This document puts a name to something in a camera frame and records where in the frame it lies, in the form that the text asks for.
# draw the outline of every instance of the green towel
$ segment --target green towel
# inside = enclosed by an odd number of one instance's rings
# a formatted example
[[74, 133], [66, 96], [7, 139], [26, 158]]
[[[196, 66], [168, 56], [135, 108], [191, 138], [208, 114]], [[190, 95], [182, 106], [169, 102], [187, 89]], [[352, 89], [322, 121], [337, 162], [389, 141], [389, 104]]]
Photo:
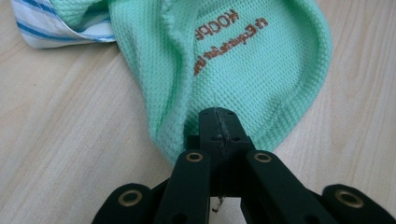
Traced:
[[256, 148], [272, 151], [313, 103], [331, 60], [311, 0], [109, 0], [108, 8], [150, 136], [171, 162], [213, 106], [234, 111]]

